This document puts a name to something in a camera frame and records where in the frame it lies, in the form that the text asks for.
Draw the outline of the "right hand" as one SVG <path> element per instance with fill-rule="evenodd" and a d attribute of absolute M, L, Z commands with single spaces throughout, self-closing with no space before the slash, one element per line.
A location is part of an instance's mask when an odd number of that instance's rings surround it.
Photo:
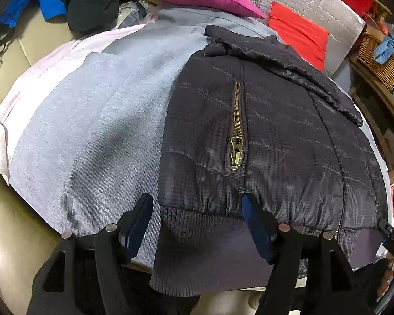
<path fill-rule="evenodd" d="M 388 263 L 388 268 L 384 272 L 384 277 L 381 280 L 376 295 L 377 297 L 383 297 L 389 290 L 389 285 L 392 280 L 394 280 L 394 270 L 392 270 L 394 265 L 394 257 L 390 254 L 386 255 L 386 261 Z"/>

